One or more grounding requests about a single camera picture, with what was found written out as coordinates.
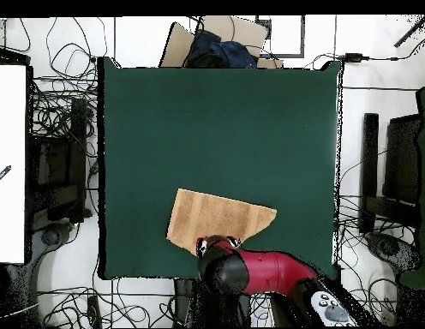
black border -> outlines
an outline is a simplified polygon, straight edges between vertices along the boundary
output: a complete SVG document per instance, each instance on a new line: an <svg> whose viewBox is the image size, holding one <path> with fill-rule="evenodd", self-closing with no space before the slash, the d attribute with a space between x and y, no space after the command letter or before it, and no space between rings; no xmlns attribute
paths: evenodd
<svg viewBox="0 0 425 329"><path fill-rule="evenodd" d="M324 66L321 67L321 71L326 69L332 61L327 62ZM339 245L338 245L338 232L339 232L339 209L340 209L340 162L341 162L341 146L342 146L342 125L343 125L343 104L344 104L344 70L345 63L343 61L340 62L340 70L338 72L338 104L337 104L337 112L338 112L338 122L337 122L337 139L336 139L336 162L335 162L335 182L334 182L334 238L336 239L336 247L334 249L334 262L333 268L336 271L336 281L341 283L341 271L342 268L339 265Z"/></svg>
<svg viewBox="0 0 425 329"><path fill-rule="evenodd" d="M105 277L106 267L106 211L105 211L105 59L97 58L97 146L99 162L99 266L97 275L102 280Z"/></svg>
<svg viewBox="0 0 425 329"><path fill-rule="evenodd" d="M33 132L33 67L30 66L30 57L20 53L0 48L0 64L21 65L26 67L26 105L25 105L25 202L24 202L24 265L32 258L33 234L33 198L30 186L32 166L30 163L30 143Z"/></svg>

tangled wires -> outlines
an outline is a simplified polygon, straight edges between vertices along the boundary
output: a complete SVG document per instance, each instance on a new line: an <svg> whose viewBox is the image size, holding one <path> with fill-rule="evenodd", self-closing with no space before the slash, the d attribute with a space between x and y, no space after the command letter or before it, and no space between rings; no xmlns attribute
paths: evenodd
<svg viewBox="0 0 425 329"><path fill-rule="evenodd" d="M105 24L98 18L103 26L105 53L107 53L107 43L105 36ZM76 43L67 43L55 55L51 57L49 46L49 37L57 23L57 18L54 20L50 31L46 34L46 49L50 59L50 68L57 76L43 76L34 78L34 118L33 118L33 134L50 137L71 136L70 133L70 118L71 118L71 103L73 99L85 99L87 103L86 123L87 123L87 138L96 136L95 121L93 120L97 111L97 68L96 57L92 54L87 36L83 31L80 23L73 18L75 24L80 29L87 48L84 49ZM74 47L75 50L69 57L68 63L64 71L59 70L55 61L66 49ZM87 58L87 66L78 75L68 74L68 68L71 64L74 55L80 52Z"/></svg>
<svg viewBox="0 0 425 329"><path fill-rule="evenodd" d="M260 322L262 321L264 321L262 327L267 327L268 322L270 322L270 327L274 326L270 297L266 294L255 294L251 298L249 316L256 318L257 328L261 327Z"/></svg>
<svg viewBox="0 0 425 329"><path fill-rule="evenodd" d="M98 299L100 299L102 302L111 306L111 312L101 316L101 323L104 326L103 329L111 329L114 323L117 323L120 320L126 320L133 328L152 328L163 318L167 318L169 320L176 321L178 324L182 324L182 322L176 319L171 308L171 304L175 299L174 296L170 298L167 304L162 302L159 304L159 310L162 315L160 315L156 320L152 321L149 312L145 308L140 305L126 305L121 298L121 294L119 293L117 293L117 295L122 302L121 307L109 300L107 296L98 293L94 288L76 287L73 289L43 291L39 292L38 294L39 296L42 296L48 294L62 295L65 293L66 297L64 297L62 301L58 303L42 320L43 328L55 327L63 329L90 329L95 323L93 320L95 319L96 314L93 312L92 308L85 308L86 304L83 304L83 302L87 302L87 298L92 295L97 296ZM143 317L141 319L135 319L131 316L135 310L139 310L143 313ZM120 314L120 316L116 319L111 319L111 317L113 317L115 314ZM59 317L61 321L54 323L54 316Z"/></svg>

cardboard box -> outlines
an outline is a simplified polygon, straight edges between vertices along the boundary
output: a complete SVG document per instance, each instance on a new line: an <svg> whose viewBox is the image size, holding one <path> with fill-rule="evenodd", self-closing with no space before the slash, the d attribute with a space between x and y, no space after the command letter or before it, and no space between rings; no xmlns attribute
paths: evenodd
<svg viewBox="0 0 425 329"><path fill-rule="evenodd" d="M267 29L263 26L230 15L208 15L202 17L202 21L204 30L218 35L222 41L231 40L234 34L234 41L246 45L252 56L257 58L260 56L267 36ZM174 22L171 25L159 67L182 67L194 38L192 33ZM283 61L263 58L257 63L258 68L266 69L281 68L282 65Z"/></svg>

cable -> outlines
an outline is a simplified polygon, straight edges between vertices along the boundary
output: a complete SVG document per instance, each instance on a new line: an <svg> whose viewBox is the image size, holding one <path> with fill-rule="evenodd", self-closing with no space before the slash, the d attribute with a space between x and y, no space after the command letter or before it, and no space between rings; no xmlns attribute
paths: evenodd
<svg viewBox="0 0 425 329"><path fill-rule="evenodd" d="M171 317L169 317L168 315L167 315L167 313L169 313L170 312L170 306L171 306L171 304L174 302L174 300L176 299L176 296L172 296L171 298L170 298L170 300L168 301L168 304L163 304L162 302L159 304L159 310L161 311L161 313L162 313L162 315L160 315L152 324L150 324L150 326L149 326L149 328L153 328L153 326L156 324L156 323L158 323L161 319L163 319L164 317L166 317L166 318L168 318L169 320L172 320L173 322L176 322L176 323L178 323L178 324L181 324L181 325L185 325L184 323L182 323L180 320L177 320L176 319L176 317L174 317L174 314L171 316ZM163 311L163 309L162 309L162 306L163 305L166 305L166 307L167 307L167 310L164 312Z"/></svg>
<svg viewBox="0 0 425 329"><path fill-rule="evenodd" d="M32 305L31 307L24 308L24 309L22 309L22 310L18 310L17 312L14 312L14 313L11 313L11 314L4 315L4 316L0 317L0 319L2 319L2 318L7 318L7 317L10 317L10 316L12 316L12 315L16 315L16 314L20 314L20 313L26 312L26 311L27 311L27 310L29 310L29 309L33 309L33 308L37 307L39 304L40 304L40 303L38 302L38 303L36 303L36 304Z"/></svg>
<svg viewBox="0 0 425 329"><path fill-rule="evenodd" d="M23 29L24 29L25 35L27 36L27 40L28 40L28 47L27 47L25 50L12 48L12 47L6 46L6 44L4 44L4 45L0 45L0 47L3 47L5 50L9 50L9 51L20 51L20 52L22 52L22 53L25 53L26 51L29 51L29 50L30 50L30 48L31 48L31 40L30 40L30 36L28 35L27 28L25 27L25 24L24 24L24 22L22 21L22 18L19 18L19 20L21 21L21 24L22 24L22 27L23 27ZM5 38L5 39L7 38L7 30L6 30L6 29L7 29L7 28L5 27L5 30L4 30L4 32L5 32L5 34L4 34L4 38Z"/></svg>
<svg viewBox="0 0 425 329"><path fill-rule="evenodd" d="M75 237L71 241L66 242L63 246L69 245L77 239L77 236L79 236L80 225L81 224L78 224L77 226L77 232L75 233Z"/></svg>
<svg viewBox="0 0 425 329"><path fill-rule="evenodd" d="M279 61L280 59L277 58L277 56L275 56L274 54L272 54L270 51L266 51L264 48L257 46L257 45L244 45L246 48L251 47L251 48L257 48L260 49L262 51L265 51L267 54L269 54L270 56L272 56L273 59L275 59L276 61Z"/></svg>
<svg viewBox="0 0 425 329"><path fill-rule="evenodd" d="M63 299L62 302L60 302L58 305L56 305L56 307L54 307L52 309L52 311L49 314L47 314L46 317L44 317L44 319L43 319L43 326L47 326L47 324L49 323L51 317L54 314L63 313L63 315L65 317L67 317L67 320L69 320L69 325L70 325L71 328L74 326L74 324L77 324L78 323L79 324L79 327L81 329L83 329L83 327L82 327L82 325L80 323L80 319L83 318L83 317L87 317L88 318L88 315L87 315L87 313L82 313L80 311L79 307L76 305L76 299L77 298L80 298L80 297L83 297L83 296L89 296L89 293L92 293L92 294L96 295L98 298L100 298L103 302L111 305L111 309L112 310L111 310L111 312L109 314L112 314L113 315L114 313L120 313L122 315L122 318L127 319L128 322L134 328L136 328L136 325L135 325L134 321L129 317L128 312L127 313L124 313L123 312L123 309L122 308L119 308L114 302L108 301L108 300L104 299L103 296L101 294L99 294L94 288L81 287L81 288L77 288L77 289L84 289L84 290L81 293L68 294ZM68 302L72 302L75 305L75 307L74 308L72 308L72 307L65 307L65 304L68 303ZM77 320L74 323L72 321L70 321L69 317L66 315L66 310L73 311L75 313Z"/></svg>
<svg viewBox="0 0 425 329"><path fill-rule="evenodd" d="M234 19L232 19L232 15L230 15L230 21L232 22L232 37L230 37L230 42L234 40L234 37L236 36L236 23L234 22Z"/></svg>
<svg viewBox="0 0 425 329"><path fill-rule="evenodd" d="M340 59L339 57L336 57L332 53L320 54L319 56L316 56L312 62L310 62L309 64L306 64L304 67L302 67L302 69L306 69L310 64L312 64L312 68L314 69L314 62L316 62L321 57L332 58L333 60L337 60L337 59L339 60Z"/></svg>
<svg viewBox="0 0 425 329"><path fill-rule="evenodd" d="M370 301L369 307L371 308L371 314L372 314L375 318L377 318L377 317L375 316L374 307L373 307L373 305L372 305L372 303L371 303L371 290L372 290L373 286L374 286L375 284L379 283L380 281L387 281L388 283L391 283L391 284L393 284L396 288L398 288L397 284L396 284L394 281L390 280L389 278L377 278L375 281L373 281L373 282L369 285L369 287L368 287L368 300ZM390 311L391 311L391 313L395 313L395 308L393 307L393 305L391 305L391 310L390 310Z"/></svg>
<svg viewBox="0 0 425 329"><path fill-rule="evenodd" d="M113 280L111 280L111 328L113 327Z"/></svg>
<svg viewBox="0 0 425 329"><path fill-rule="evenodd" d="M270 36L270 41L269 41L269 51L272 54L272 18L271 18L270 15L268 15L268 17L269 17L269 20L271 21L271 34L270 34L271 36Z"/></svg>
<svg viewBox="0 0 425 329"><path fill-rule="evenodd" d="M133 310L133 309L136 309L136 308L139 308L139 309L141 309L142 310L142 312L144 313L144 318L142 318L141 320L134 320L134 319L132 319L132 318L130 318L132 321L134 321L135 323L141 323L142 321L144 321L146 318L148 318L148 322L149 322L149 324L150 324L150 314L147 312L147 310L145 309L145 308L143 308L143 307L141 307L141 306L139 306L139 305L134 305L129 311L127 311L127 306L126 306L126 304L124 303L124 300L123 300L123 298L121 297L121 295L120 295L120 292L119 292L119 284L120 284L120 281L121 281L121 278L119 278L118 280L117 280L117 295L118 295L118 297L119 297L119 299L121 300L121 303L122 303L122 305L123 305L123 307L124 307L124 313L126 314L126 315L129 315L129 312L131 311L131 310Z"/></svg>
<svg viewBox="0 0 425 329"><path fill-rule="evenodd" d="M369 58L370 61L400 61L403 59L408 59L410 57L412 57L412 55L414 54L414 52L418 49L418 47L425 43L425 38L423 40L421 40L416 46L415 48L412 50L412 52L407 56L407 57L390 57L390 58Z"/></svg>
<svg viewBox="0 0 425 329"><path fill-rule="evenodd" d="M190 19L193 19L193 20L197 21L198 26L201 25L201 32L199 34L197 34L197 31L196 31L196 35L193 38L193 41L191 42L191 46L189 47L189 52L188 52L187 56L185 57L185 59L183 60L183 63L182 63L182 66L183 67L185 67L186 62L189 59L189 56L191 55L191 52L193 51L193 48L195 46L195 41L202 35L203 31L205 30L203 21L201 20L201 17L200 16L199 16L199 19L198 20L196 20L195 18L190 17L190 16L187 16L187 17L190 18Z"/></svg>
<svg viewBox="0 0 425 329"><path fill-rule="evenodd" d="M344 179L345 174L346 174L346 173L348 173L351 169L356 168L358 165L360 165L361 163L363 163L364 161L366 161L366 160L368 160L368 159L370 159L370 158L375 158L375 157L377 157L377 156L379 156L379 155L381 155L381 154L383 154L383 153L386 153L386 152L387 152L387 149L386 149L386 150L384 150L383 152L377 153L376 155L369 156L369 157L365 158L364 160L360 161L359 163L354 164L353 166L351 166L351 167L350 167L349 169L347 169L347 171L346 171L346 172L342 175L342 177L340 178L340 182L339 182L339 184L341 184L341 183L342 183L342 180Z"/></svg>
<svg viewBox="0 0 425 329"><path fill-rule="evenodd" d="M87 158L87 162L89 163L89 175L87 177L87 191L89 192L89 197L91 198L91 203L93 205L93 209L95 210L95 212L97 213L97 216L98 216L99 210L93 204L93 195L92 195L92 191L89 188L89 183L91 182L91 177L96 175L99 172L98 171L98 160L96 160L95 163L92 166L91 166L91 161L89 160L89 158Z"/></svg>

robot control buttons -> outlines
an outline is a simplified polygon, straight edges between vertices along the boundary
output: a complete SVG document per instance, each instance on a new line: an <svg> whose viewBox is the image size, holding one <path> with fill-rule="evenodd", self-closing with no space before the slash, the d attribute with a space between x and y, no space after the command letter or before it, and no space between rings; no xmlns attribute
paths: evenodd
<svg viewBox="0 0 425 329"><path fill-rule="evenodd" d="M331 306L326 309L325 316L331 321L349 321L348 313L338 306Z"/></svg>

